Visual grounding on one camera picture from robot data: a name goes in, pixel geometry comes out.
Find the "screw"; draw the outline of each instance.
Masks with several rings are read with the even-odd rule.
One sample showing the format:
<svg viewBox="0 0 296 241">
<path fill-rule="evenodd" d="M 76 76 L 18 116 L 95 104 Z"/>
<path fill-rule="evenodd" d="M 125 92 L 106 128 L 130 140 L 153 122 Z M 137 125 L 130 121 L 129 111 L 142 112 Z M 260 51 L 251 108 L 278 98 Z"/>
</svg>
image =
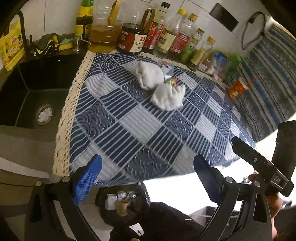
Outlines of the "screw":
<svg viewBox="0 0 296 241">
<path fill-rule="evenodd" d="M 64 177 L 62 178 L 62 181 L 63 181 L 64 183 L 69 182 L 69 181 L 70 181 L 70 177 L 69 177 L 69 176 L 64 176 Z"/>
<path fill-rule="evenodd" d="M 41 184 L 42 184 L 42 181 L 37 181 L 37 182 L 35 182 L 35 186 L 36 186 L 36 187 L 41 186 Z"/>
<path fill-rule="evenodd" d="M 226 177 L 225 180 L 228 182 L 228 183 L 233 183 L 233 178 L 232 177 Z"/>
<path fill-rule="evenodd" d="M 260 187 L 260 186 L 261 186 L 260 182 L 258 182 L 258 181 L 254 181 L 254 185 L 255 185 L 256 187 Z"/>
</svg>

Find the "white wall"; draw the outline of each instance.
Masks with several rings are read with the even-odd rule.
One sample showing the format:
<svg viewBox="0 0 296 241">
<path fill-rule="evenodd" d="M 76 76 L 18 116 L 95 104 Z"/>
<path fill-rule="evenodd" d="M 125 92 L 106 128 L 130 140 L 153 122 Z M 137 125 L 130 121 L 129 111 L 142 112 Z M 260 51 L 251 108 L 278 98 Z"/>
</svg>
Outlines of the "white wall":
<svg viewBox="0 0 296 241">
<path fill-rule="evenodd" d="M 158 9 L 162 1 L 153 0 L 152 3 Z M 30 35 L 35 41 L 44 34 L 73 33 L 76 13 L 81 2 L 82 0 L 29 0 L 21 8 L 25 19 L 27 39 Z M 168 9 L 169 18 L 174 17 L 180 7 L 187 11 L 187 15 L 192 12 L 197 14 L 198 20 L 194 27 L 205 31 L 204 39 L 211 36 L 216 40 L 215 49 L 242 56 L 245 56 L 256 44 L 251 45 L 246 51 L 241 49 L 242 31 L 248 18 L 256 11 L 262 11 L 270 16 L 260 0 L 167 0 L 167 2 L 171 4 Z M 216 3 L 220 3 L 239 22 L 232 32 L 210 16 L 209 12 Z M 262 19 L 257 18 L 254 24 L 249 27 L 245 35 L 245 42 L 249 42 L 258 34 L 261 23 Z"/>
</svg>

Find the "blue gripper pad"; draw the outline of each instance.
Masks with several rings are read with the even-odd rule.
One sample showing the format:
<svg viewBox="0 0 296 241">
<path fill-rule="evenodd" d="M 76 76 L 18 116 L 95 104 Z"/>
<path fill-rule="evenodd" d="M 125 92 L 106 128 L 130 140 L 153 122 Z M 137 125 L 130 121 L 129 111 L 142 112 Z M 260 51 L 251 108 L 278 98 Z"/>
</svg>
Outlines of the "blue gripper pad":
<svg viewBox="0 0 296 241">
<path fill-rule="evenodd" d="M 222 186 L 224 177 L 217 168 L 211 167 L 201 154 L 193 160 L 193 168 L 212 202 L 222 202 Z"/>
<path fill-rule="evenodd" d="M 78 168 L 77 171 L 74 173 L 74 175 L 76 173 L 79 173 L 78 175 L 81 175 L 78 180 L 76 180 L 74 186 L 73 201 L 76 206 L 86 199 L 87 194 L 89 193 L 92 185 L 94 184 L 102 169 L 102 163 L 102 158 L 99 155 L 94 155 L 85 167 L 80 167 L 85 169 L 83 170 L 84 172 L 80 173 L 80 168 Z"/>
</svg>

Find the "blue patterned curtain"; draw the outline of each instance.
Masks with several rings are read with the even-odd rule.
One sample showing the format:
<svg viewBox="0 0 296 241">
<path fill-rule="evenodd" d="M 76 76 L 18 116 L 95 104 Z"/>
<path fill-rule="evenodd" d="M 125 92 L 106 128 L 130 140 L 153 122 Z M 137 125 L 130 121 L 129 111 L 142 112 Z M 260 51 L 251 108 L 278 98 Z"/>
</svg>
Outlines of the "blue patterned curtain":
<svg viewBox="0 0 296 241">
<path fill-rule="evenodd" d="M 258 142 L 296 112 L 296 39 L 273 24 L 227 81 L 232 85 L 239 76 L 245 83 L 258 78 L 238 97 L 244 119 Z"/>
</svg>

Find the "white cloth bundle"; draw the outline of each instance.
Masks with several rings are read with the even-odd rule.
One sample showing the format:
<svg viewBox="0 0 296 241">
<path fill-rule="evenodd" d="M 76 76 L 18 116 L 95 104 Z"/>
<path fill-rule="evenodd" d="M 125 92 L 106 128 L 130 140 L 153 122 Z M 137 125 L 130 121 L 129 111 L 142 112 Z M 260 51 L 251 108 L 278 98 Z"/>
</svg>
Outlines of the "white cloth bundle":
<svg viewBox="0 0 296 241">
<path fill-rule="evenodd" d="M 150 101 L 162 110 L 176 110 L 183 106 L 185 90 L 185 85 L 172 87 L 170 84 L 162 83 L 157 86 Z"/>
<path fill-rule="evenodd" d="M 156 64 L 139 61 L 136 66 L 136 76 L 143 90 L 154 90 L 165 78 Z"/>
</svg>

